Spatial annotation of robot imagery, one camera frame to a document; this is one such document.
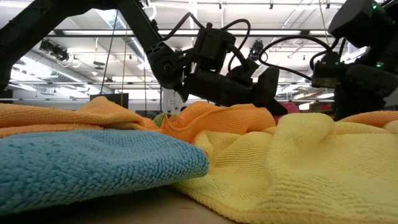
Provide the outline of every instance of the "ceiling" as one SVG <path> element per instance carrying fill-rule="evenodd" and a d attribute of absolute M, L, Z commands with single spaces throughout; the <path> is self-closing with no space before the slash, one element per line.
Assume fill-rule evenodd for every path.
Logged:
<path fill-rule="evenodd" d="M 326 9 L 326 0 L 322 1 L 323 19 L 325 25 L 328 26 L 333 16 L 336 14 L 338 8 L 344 3 L 344 0 L 330 0 L 331 8 Z M 5 1 L 0 0 L 0 27 L 6 25 L 7 21 L 11 20 L 29 1 Z M 179 0 L 179 1 L 161 1 L 152 0 L 152 7 L 146 9 L 148 16 L 153 16 L 153 8 L 156 8 L 155 20 L 158 23 L 159 29 L 172 29 L 176 23 L 188 12 L 197 15 L 198 20 L 202 24 L 207 22 L 213 23 L 213 27 L 219 28 L 222 25 L 229 24 L 230 22 L 245 18 L 251 22 L 252 29 L 323 29 L 323 19 L 319 8 L 318 0 L 273 0 L 274 8 L 269 9 L 269 1 L 265 0 Z M 106 22 L 102 12 L 92 9 L 85 14 L 73 16 L 65 19 L 56 29 L 65 30 L 87 30 L 87 29 L 106 29 L 110 30 L 109 21 Z M 198 27 L 191 26 L 187 21 L 182 26 L 182 29 L 198 29 Z M 246 29 L 245 24 L 236 24 L 234 29 Z M 106 62 L 109 45 L 111 43 L 110 37 L 99 37 L 96 50 L 95 37 L 49 37 L 53 43 L 61 47 L 67 48 L 70 54 L 68 62 L 61 63 L 66 73 L 72 71 L 75 77 L 81 76 L 77 80 L 84 79 L 102 82 L 104 70 L 96 70 L 93 65 L 94 61 Z M 166 44 L 171 48 L 188 49 L 193 46 L 193 37 L 172 37 Z M 252 47 L 256 40 L 262 40 L 264 45 L 268 44 L 278 38 L 273 37 L 249 37 L 246 41 L 242 53 L 245 57 L 248 56 L 249 49 Z M 320 37 L 320 40 L 326 42 L 325 37 Z M 243 40 L 238 37 L 236 45 L 239 45 Z M 334 41 L 332 37 L 327 40 L 330 44 Z M 41 55 L 43 52 L 39 50 L 38 43 L 32 51 Z M 126 47 L 125 41 L 120 37 L 113 39 L 112 48 L 110 49 L 110 58 L 106 77 L 112 78 L 113 81 L 121 82 L 124 74 L 125 82 L 156 82 L 153 77 L 150 67 L 142 63 L 136 56 L 133 50 L 126 47 L 126 59 L 124 66 L 124 49 Z M 277 47 L 271 48 L 269 52 L 269 59 L 267 62 L 277 64 L 284 67 L 289 67 L 298 70 L 304 74 L 311 74 L 309 67 L 310 58 L 317 52 L 323 51 L 319 45 L 306 40 L 288 40 L 279 44 Z M 222 74 L 227 72 L 226 65 L 230 60 L 231 54 L 227 55 Z M 38 62 L 46 60 L 51 64 L 51 68 L 57 68 L 59 64 L 50 55 L 44 55 L 43 58 L 38 58 Z M 234 60 L 233 66 L 239 65 L 238 60 Z M 260 68 L 253 75 L 254 78 L 258 77 L 266 66 L 261 65 Z M 35 74 L 35 81 L 41 79 L 39 74 Z M 305 80 L 297 75 L 289 72 L 280 73 L 280 82 L 305 82 Z M 159 88 L 158 85 L 125 85 L 127 89 L 142 89 L 142 88 Z M 118 90 L 121 85 L 107 86 L 109 91 Z M 69 88 L 75 91 L 85 93 L 83 90 L 76 88 Z M 283 84 L 279 87 L 278 93 L 280 97 L 287 95 L 288 98 L 294 98 L 294 95 L 301 93 L 311 93 L 317 91 L 313 96 L 321 95 L 324 90 L 314 90 L 308 85 L 289 85 Z"/>

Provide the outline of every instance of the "fluorescent light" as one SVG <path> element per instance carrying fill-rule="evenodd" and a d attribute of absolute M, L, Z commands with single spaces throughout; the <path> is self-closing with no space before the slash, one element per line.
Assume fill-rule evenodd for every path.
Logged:
<path fill-rule="evenodd" d="M 168 7 L 172 9 L 186 9 L 189 10 L 190 6 L 188 2 L 175 2 L 175 3 L 160 3 L 160 2 L 153 2 L 152 5 L 154 6 L 159 6 L 159 7 Z M 309 6 L 297 6 L 297 5 L 292 5 L 292 4 L 275 4 L 273 9 L 269 9 L 269 4 L 236 4 L 233 2 L 228 2 L 227 4 L 224 4 L 223 7 L 231 8 L 231 9 L 257 9 L 257 10 L 262 10 L 262 11 L 292 11 L 292 10 L 309 10 L 309 9 L 319 9 L 318 4 L 312 4 Z M 331 4 L 331 8 L 336 8 L 339 9 L 341 8 L 341 5 L 339 4 Z M 206 11 L 219 11 L 219 6 L 218 4 L 215 3 L 200 3 L 197 5 L 197 9 L 201 10 L 206 10 Z"/>
<path fill-rule="evenodd" d="M 229 30 L 233 35 L 246 35 L 246 30 Z M 300 30 L 251 30 L 250 35 L 299 35 Z"/>
<path fill-rule="evenodd" d="M 65 87 L 57 88 L 57 92 L 62 95 L 65 95 L 65 96 L 72 96 L 75 98 L 86 98 L 87 97 L 87 95 L 84 93 L 80 93 L 79 91 L 76 91 L 76 90 L 70 90 Z"/>
<path fill-rule="evenodd" d="M 63 76 L 66 76 L 66 77 L 70 78 L 71 80 L 73 80 L 73 81 L 75 81 L 75 82 L 81 82 L 80 79 L 75 78 L 75 77 L 73 77 L 73 76 L 71 76 L 71 75 L 68 75 L 68 74 L 66 74 L 66 73 L 63 73 L 63 72 L 58 72 L 58 73 L 61 74 L 61 75 L 63 75 Z"/>
<path fill-rule="evenodd" d="M 305 94 L 301 93 L 301 94 L 298 94 L 298 95 L 294 96 L 293 99 L 298 100 L 298 99 L 301 99 L 301 98 L 304 98 L 304 97 L 305 97 Z"/>
<path fill-rule="evenodd" d="M 19 85 L 8 84 L 8 85 L 16 87 L 16 88 L 21 88 L 23 90 L 36 91 L 35 88 L 33 88 L 33 87 L 29 86 L 29 85 L 25 85 L 25 84 L 19 84 Z"/>
<path fill-rule="evenodd" d="M 335 96 L 334 93 L 325 93 L 325 94 L 322 94 L 322 95 L 317 96 L 317 98 L 319 98 L 319 99 L 326 99 L 326 98 L 330 98 L 330 97 L 333 97 L 333 96 Z"/>
<path fill-rule="evenodd" d="M 167 35 L 171 32 L 169 29 L 159 30 L 160 35 Z M 178 30 L 175 35 L 197 35 L 199 32 L 198 29 L 191 30 Z M 229 30 L 233 35 L 246 35 L 246 30 Z M 112 30 L 64 30 L 63 33 L 65 35 L 112 35 Z M 250 35 L 299 35 L 301 33 L 300 30 L 252 30 L 250 31 Z M 125 35 L 125 30 L 116 30 L 114 32 L 115 35 Z M 131 30 L 127 31 L 128 35 L 133 35 Z"/>
<path fill-rule="evenodd" d="M 31 2 L 28 1 L 0 1 L 0 7 L 26 8 Z"/>
<path fill-rule="evenodd" d="M 112 35 L 113 30 L 63 30 L 65 35 Z M 115 35 L 126 35 L 125 30 L 115 30 Z M 132 35 L 132 31 L 128 30 L 127 35 Z"/>
<path fill-rule="evenodd" d="M 298 106 L 299 110 L 309 110 L 310 109 L 310 103 L 304 103 L 302 105 Z"/>
<path fill-rule="evenodd" d="M 312 31 L 310 31 L 310 35 L 325 35 L 325 31 L 324 30 L 312 30 Z"/>

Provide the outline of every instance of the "wire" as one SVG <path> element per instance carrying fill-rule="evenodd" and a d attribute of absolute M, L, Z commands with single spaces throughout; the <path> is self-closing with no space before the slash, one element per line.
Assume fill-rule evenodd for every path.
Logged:
<path fill-rule="evenodd" d="M 240 22 L 244 22 L 244 23 L 246 23 L 246 25 L 248 25 L 248 31 L 246 32 L 246 35 L 244 36 L 244 39 L 243 39 L 241 45 L 238 47 L 238 50 L 239 50 L 239 51 L 242 49 L 244 43 L 246 43 L 246 41 L 247 41 L 247 39 L 248 39 L 248 37 L 249 37 L 249 35 L 250 35 L 250 30 L 251 30 L 251 24 L 250 24 L 250 22 L 249 22 L 247 19 L 237 19 L 237 20 L 231 22 L 230 24 L 228 24 L 227 26 L 224 26 L 223 28 L 221 28 L 221 30 L 226 30 L 226 29 L 230 28 L 231 26 L 233 26 L 233 25 L 235 25 L 235 24 L 238 24 L 238 23 L 240 23 Z M 236 56 L 236 55 L 234 54 L 234 55 L 231 57 L 231 60 L 229 60 L 229 63 L 228 63 L 228 71 L 229 71 L 229 72 L 231 71 L 232 62 L 233 62 L 233 60 L 235 59 L 235 56 Z"/>
<path fill-rule="evenodd" d="M 341 58 L 341 56 L 343 55 L 344 45 L 346 45 L 346 41 L 347 41 L 347 40 L 344 38 L 343 41 L 341 42 L 340 50 L 338 51 L 338 55 L 340 56 L 340 58 Z"/>
<path fill-rule="evenodd" d="M 161 41 L 169 40 L 169 39 L 176 33 L 176 31 L 178 31 L 179 28 L 181 28 L 181 26 L 184 24 L 184 22 L 185 22 L 189 17 L 192 18 L 192 20 L 198 25 L 198 27 L 200 27 L 200 28 L 205 28 L 191 12 L 188 12 L 188 13 L 186 13 L 185 16 L 182 17 L 182 19 L 180 20 L 180 22 L 178 22 L 177 25 L 175 25 L 175 27 L 170 31 L 170 33 L 167 34 L 165 37 L 163 37 L 163 38 L 161 39 Z"/>
<path fill-rule="evenodd" d="M 149 20 L 152 21 L 153 19 L 155 19 L 156 15 L 157 15 L 157 10 L 156 10 L 156 6 L 154 6 L 150 0 L 148 0 L 148 6 L 147 8 L 152 8 L 152 15 L 149 17 Z"/>
<path fill-rule="evenodd" d="M 39 57 L 39 59 L 37 59 L 36 61 L 35 61 L 35 63 L 36 62 L 38 62 L 40 59 L 42 59 L 46 54 L 48 54 L 49 52 L 46 52 L 46 53 L 43 53 L 40 57 Z"/>
<path fill-rule="evenodd" d="M 61 65 L 63 68 L 67 68 L 67 67 L 69 67 L 69 65 L 72 64 L 72 62 L 69 62 L 68 65 L 63 65 L 59 60 L 57 60 L 57 63 L 58 63 L 59 65 Z"/>
<path fill-rule="evenodd" d="M 267 63 L 266 61 L 264 61 L 264 60 L 261 58 L 262 55 L 266 52 L 266 50 L 270 49 L 272 46 L 274 46 L 274 45 L 276 45 L 276 44 L 279 44 L 279 43 L 281 43 L 281 42 L 283 42 L 283 41 L 292 40 L 292 39 L 306 39 L 306 40 L 311 40 L 311 41 L 314 41 L 314 42 L 317 43 L 317 44 L 320 44 L 320 45 L 321 45 L 322 47 L 324 47 L 326 50 L 332 50 L 332 48 L 329 47 L 329 45 L 327 45 L 326 43 L 324 43 L 323 41 L 321 41 L 321 40 L 319 40 L 319 39 L 317 39 L 317 38 L 315 38 L 315 37 L 310 37 L 310 36 L 307 36 L 307 35 L 291 35 L 291 36 L 288 36 L 288 37 L 282 37 L 282 38 L 280 38 L 280 39 L 278 39 L 278 40 L 276 40 L 276 41 L 270 43 L 269 45 L 267 45 L 267 47 L 264 47 L 264 49 L 263 49 L 263 50 L 260 52 L 260 54 L 259 54 L 259 61 L 260 61 L 262 64 L 267 65 L 268 67 L 275 67 L 275 68 L 278 68 L 278 69 L 280 69 L 280 70 L 285 70 L 285 71 L 288 71 L 288 72 L 292 72 L 292 73 L 294 73 L 294 74 L 296 74 L 296 75 L 299 75 L 299 76 L 301 76 L 301 77 L 303 77 L 303 78 L 305 78 L 305 79 L 307 79 L 307 80 L 312 81 L 312 78 L 309 77 L 308 75 L 304 75 L 304 74 L 302 74 L 301 72 L 292 70 L 292 69 L 290 69 L 290 68 L 285 68 L 285 67 L 282 67 L 282 66 L 278 66 L 278 65 L 273 65 L 273 64 Z"/>
<path fill-rule="evenodd" d="M 326 43 L 329 45 L 329 40 L 328 40 L 328 31 L 326 30 L 325 18 L 323 17 L 322 3 L 321 3 L 321 0 L 318 0 L 318 1 L 319 1 L 319 9 L 321 10 L 321 16 L 322 16 L 323 28 L 324 28 L 324 30 L 325 30 Z"/>
<path fill-rule="evenodd" d="M 118 18 L 118 14 L 119 14 L 119 10 L 116 11 L 116 16 L 115 16 L 115 20 L 114 20 L 114 24 L 113 24 L 113 31 L 112 31 L 111 43 L 110 43 L 110 45 L 109 45 L 108 56 L 106 57 L 106 64 L 105 64 L 105 70 L 104 70 L 104 77 L 102 78 L 101 91 L 99 92 L 100 95 L 102 94 L 102 89 L 104 88 L 106 70 L 108 69 L 109 56 L 111 55 L 111 49 L 112 49 L 112 43 L 113 43 L 114 30 L 116 29 L 116 23 L 117 23 L 117 21 L 118 21 L 116 18 Z"/>
<path fill-rule="evenodd" d="M 126 69 L 126 52 L 127 52 L 127 30 L 129 24 L 126 23 L 126 35 L 124 36 L 124 58 L 123 58 L 123 74 L 122 74 L 122 92 L 120 96 L 120 106 L 123 106 L 123 88 L 124 88 L 124 71 Z"/>
<path fill-rule="evenodd" d="M 310 68 L 311 68 L 311 70 L 313 70 L 313 68 L 314 68 L 314 63 L 313 63 L 313 61 L 314 61 L 318 56 L 321 56 L 321 55 L 324 55 L 324 54 L 326 54 L 326 53 L 328 53 L 328 52 L 331 52 L 331 51 L 337 46 L 338 41 L 339 41 L 339 39 L 335 39 L 335 41 L 334 41 L 334 42 L 332 43 L 332 45 L 330 46 L 330 50 L 324 50 L 324 51 L 319 52 L 319 53 L 315 54 L 314 56 L 312 56 L 312 58 L 311 58 L 311 60 L 310 60 Z"/>
<path fill-rule="evenodd" d="M 245 71 L 248 71 L 250 69 L 250 66 L 248 64 L 248 61 L 244 58 L 242 52 L 239 49 L 237 49 L 233 44 L 227 44 L 226 46 L 227 46 L 227 48 L 229 48 L 232 51 L 234 56 L 236 56 L 239 59 L 239 61 L 242 64 L 243 69 Z"/>
<path fill-rule="evenodd" d="M 144 57 L 144 91 L 145 91 L 145 117 L 147 118 L 147 75 L 146 75 L 146 57 Z"/>

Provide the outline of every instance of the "cloth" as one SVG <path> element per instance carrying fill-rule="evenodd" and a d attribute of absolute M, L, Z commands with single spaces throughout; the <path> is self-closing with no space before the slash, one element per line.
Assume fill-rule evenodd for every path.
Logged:
<path fill-rule="evenodd" d="M 275 126 L 275 120 L 265 108 L 253 105 L 234 105 L 220 108 L 205 102 L 195 102 L 179 115 L 165 117 L 162 132 L 179 140 L 192 143 L 202 131 L 246 134 Z"/>
<path fill-rule="evenodd" d="M 379 128 L 288 114 L 263 132 L 204 131 L 194 143 L 209 158 L 208 175 L 175 187 L 242 223 L 398 223 L 398 120 L 392 119 L 397 112 L 346 119 Z"/>
<path fill-rule="evenodd" d="M 13 134 L 77 129 L 156 130 L 156 124 L 105 97 L 97 97 L 78 111 L 0 104 L 0 138 Z"/>
<path fill-rule="evenodd" d="M 97 97 L 78 111 L 0 104 L 0 138 L 13 134 L 76 129 L 138 129 L 167 134 L 191 143 L 201 131 L 244 134 L 261 131 L 275 121 L 265 108 L 236 105 L 220 108 L 196 102 L 179 115 L 163 119 L 158 127 L 105 97 Z"/>
<path fill-rule="evenodd" d="M 0 139 L 0 215 L 168 185 L 207 173 L 204 152 L 148 131 Z"/>

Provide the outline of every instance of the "black cable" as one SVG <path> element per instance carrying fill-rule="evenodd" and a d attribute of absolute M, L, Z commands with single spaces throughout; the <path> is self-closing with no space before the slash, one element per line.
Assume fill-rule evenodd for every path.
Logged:
<path fill-rule="evenodd" d="M 278 68 L 278 69 L 280 69 L 280 70 L 285 70 L 285 71 L 287 71 L 287 72 L 291 72 L 291 73 L 294 73 L 294 74 L 296 74 L 296 75 L 299 75 L 299 76 L 301 76 L 301 77 L 303 77 L 303 78 L 305 78 L 305 79 L 307 79 L 307 80 L 309 80 L 309 81 L 312 81 L 312 78 L 311 78 L 311 77 L 309 77 L 308 75 L 304 75 L 303 73 L 298 72 L 298 71 L 296 71 L 296 70 L 293 70 L 293 69 L 290 69 L 290 68 L 285 68 L 285 67 L 282 67 L 282 66 L 278 66 L 278 65 L 273 65 L 273 64 L 267 63 L 267 62 L 263 61 L 261 58 L 259 58 L 259 61 L 260 61 L 262 64 L 267 65 L 268 67 L 275 67 L 275 68 Z"/>
<path fill-rule="evenodd" d="M 146 60 L 144 58 L 144 89 L 145 89 L 145 117 L 147 118 L 148 111 L 147 111 L 147 75 L 146 75 Z"/>
<path fill-rule="evenodd" d="M 244 22 L 244 23 L 246 23 L 246 25 L 248 25 L 248 31 L 246 32 L 246 35 L 244 36 L 244 39 L 243 39 L 241 45 L 238 47 L 238 50 L 239 50 L 239 51 L 242 49 L 244 43 L 246 43 L 246 41 L 247 41 L 248 38 L 249 38 L 250 30 L 251 30 L 251 24 L 250 24 L 250 22 L 249 22 L 247 19 L 237 19 L 237 20 L 231 22 L 230 24 L 228 24 L 227 26 L 224 26 L 223 28 L 221 28 L 221 30 L 226 30 L 226 29 L 230 28 L 231 26 L 233 26 L 233 25 L 235 25 L 235 24 L 238 24 L 238 23 L 240 23 L 240 22 Z M 233 61 L 234 59 L 235 59 L 235 54 L 231 57 L 231 60 L 229 60 L 229 63 L 228 63 L 228 71 L 229 71 L 229 72 L 231 71 L 231 65 L 232 65 L 232 61 Z"/>
<path fill-rule="evenodd" d="M 334 42 L 332 43 L 332 45 L 330 46 L 330 50 L 324 50 L 324 51 L 319 52 L 319 53 L 315 54 L 314 56 L 312 56 L 312 58 L 311 58 L 311 60 L 310 60 L 310 68 L 311 68 L 311 70 L 313 70 L 313 68 L 314 68 L 314 63 L 313 63 L 313 61 L 314 61 L 317 57 L 319 57 L 319 56 L 321 56 L 321 55 L 324 55 L 324 54 L 326 54 L 326 53 L 328 53 L 328 52 L 331 52 L 331 51 L 337 46 L 338 41 L 339 41 L 339 39 L 335 39 L 335 41 L 334 41 Z"/>
<path fill-rule="evenodd" d="M 242 64 L 242 67 L 245 71 L 248 71 L 250 69 L 249 63 L 248 61 L 244 58 L 242 52 L 237 49 L 233 44 L 227 44 L 226 45 L 228 49 L 230 49 L 232 51 L 232 53 L 234 54 L 234 56 L 236 56 L 239 61 Z"/>
<path fill-rule="evenodd" d="M 196 25 L 198 25 L 198 27 L 200 27 L 200 28 L 205 28 L 191 12 L 188 12 L 188 13 L 186 13 L 185 16 L 182 17 L 182 19 L 180 20 L 180 22 L 178 22 L 177 25 L 175 25 L 175 27 L 170 31 L 170 33 L 167 34 L 165 37 L 163 37 L 163 38 L 161 39 L 161 41 L 169 40 L 169 39 L 176 33 L 176 31 L 178 31 L 179 28 L 181 28 L 181 26 L 184 24 L 184 22 L 185 22 L 189 17 L 192 18 L 192 20 L 195 22 Z"/>
<path fill-rule="evenodd" d="M 346 45 L 346 41 L 347 41 L 347 40 L 344 38 L 343 41 L 341 42 L 340 50 L 338 51 L 338 55 L 340 56 L 340 58 L 341 58 L 341 56 L 343 55 L 344 45 Z"/>
<path fill-rule="evenodd" d="M 259 61 L 260 61 L 262 64 L 267 65 L 268 67 L 275 67 L 275 68 L 278 68 L 278 69 L 280 69 L 280 70 L 285 70 L 285 71 L 287 71 L 287 72 L 292 72 L 292 73 L 294 73 L 294 74 L 296 74 L 296 75 L 298 75 L 298 76 L 301 76 L 301 77 L 303 77 L 303 78 L 305 78 L 305 79 L 307 79 L 307 80 L 309 80 L 309 81 L 312 81 L 312 78 L 309 77 L 308 75 L 304 75 L 303 73 L 298 72 L 298 71 L 295 71 L 295 70 L 290 69 L 290 68 L 286 68 L 286 67 L 282 67 L 282 66 L 278 66 L 278 65 L 273 65 L 273 64 L 267 63 L 266 61 L 264 61 L 264 60 L 261 58 L 262 55 L 266 52 L 266 50 L 270 49 L 273 45 L 279 44 L 279 43 L 281 43 L 281 42 L 283 42 L 283 41 L 286 41 L 286 40 L 292 40 L 292 39 L 306 39 L 306 40 L 311 40 L 311 41 L 314 41 L 314 42 L 317 43 L 317 44 L 320 44 L 320 45 L 321 45 L 322 47 L 324 47 L 326 50 L 332 50 L 332 48 L 329 47 L 328 44 L 324 43 L 323 41 L 321 41 L 321 40 L 319 40 L 319 39 L 317 39 L 317 38 L 315 38 L 315 37 L 310 37 L 310 36 L 307 36 L 307 35 L 291 35 L 291 36 L 288 36 L 288 37 L 282 37 L 282 38 L 280 38 L 280 39 L 278 39 L 278 40 L 276 40 L 276 41 L 270 43 L 269 45 L 267 45 L 267 47 L 264 47 L 264 49 L 263 49 L 263 50 L 260 52 L 260 54 L 259 54 Z"/>
<path fill-rule="evenodd" d="M 119 10 L 116 11 L 116 16 L 114 19 L 114 24 L 113 24 L 113 31 L 112 31 L 112 37 L 111 37 L 111 44 L 109 45 L 109 50 L 108 50 L 108 56 L 106 57 L 106 64 L 105 64 L 105 70 L 104 70 L 104 77 L 102 78 L 102 85 L 101 85 L 101 91 L 99 92 L 99 94 L 102 94 L 102 89 L 104 88 L 104 83 L 105 83 L 105 75 L 106 75 L 106 70 L 108 69 L 108 62 L 109 62 L 109 56 L 111 55 L 111 49 L 112 49 L 112 43 L 113 43 L 113 35 L 114 35 L 114 30 L 116 28 L 116 22 L 118 21 L 119 15 Z"/>

